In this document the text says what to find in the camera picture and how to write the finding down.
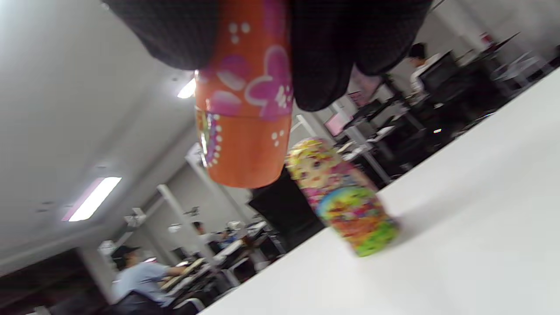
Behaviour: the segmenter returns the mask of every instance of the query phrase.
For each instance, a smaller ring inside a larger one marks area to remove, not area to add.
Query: computer
[[[344,130],[344,126],[350,122],[351,117],[350,119],[347,117],[348,116],[343,113],[336,113],[325,122],[325,127],[333,138],[339,136]]]
[[[424,89],[430,94],[435,94],[452,78],[457,77],[460,71],[461,68],[455,62],[453,53],[448,52],[422,72],[419,77],[424,84]]]
[[[189,256],[185,253],[182,247],[175,248],[171,252],[179,259],[179,261],[185,261],[189,259]]]

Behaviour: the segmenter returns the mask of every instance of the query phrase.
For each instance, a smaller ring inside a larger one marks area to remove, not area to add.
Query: light blue shirt
[[[169,267],[155,262],[141,262],[121,271],[113,282],[113,295],[119,301],[130,291],[136,291],[166,307],[173,301],[158,284],[167,276]]]

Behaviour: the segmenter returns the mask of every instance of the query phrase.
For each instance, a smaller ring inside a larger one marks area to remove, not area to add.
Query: man
[[[173,302],[158,284],[165,277],[179,276],[185,267],[169,267],[155,262],[141,262],[137,251],[139,247],[126,245],[117,248],[111,257],[120,271],[113,282],[113,294],[121,300],[131,291],[145,295],[160,307],[167,308]]]
[[[194,228],[197,230],[199,237],[205,244],[210,242],[220,242],[220,238],[218,235],[214,233],[206,233],[206,229],[204,228],[204,224],[202,222],[193,222]]]
[[[419,76],[441,58],[440,54],[433,55],[430,59],[426,59],[426,44],[417,43],[412,45],[408,52],[408,59],[412,66],[416,69],[410,76],[410,86],[413,95],[423,95],[424,84]]]

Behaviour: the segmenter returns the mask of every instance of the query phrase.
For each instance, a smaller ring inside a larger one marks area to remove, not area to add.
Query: colorful matryoshka doll
[[[210,177],[258,188],[282,171],[292,124],[287,0],[220,0],[214,55],[196,75],[200,145]]]
[[[370,180],[342,160],[320,138],[300,141],[290,150],[287,169],[311,207],[360,257],[383,249],[398,235]]]

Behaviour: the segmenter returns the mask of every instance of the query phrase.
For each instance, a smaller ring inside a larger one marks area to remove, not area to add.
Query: fluorescent light
[[[91,218],[95,210],[99,208],[103,200],[107,198],[109,193],[115,188],[115,186],[120,182],[121,177],[107,177],[98,178],[93,182],[93,184],[86,190],[86,198],[80,198],[83,202],[79,205],[79,208],[75,209],[77,205],[72,207],[68,212],[71,215],[68,221],[82,221]]]
[[[197,83],[196,81],[194,81],[194,79],[192,79],[181,89],[179,94],[177,94],[177,97],[181,99],[187,99],[194,95],[194,90],[196,89],[197,89]]]

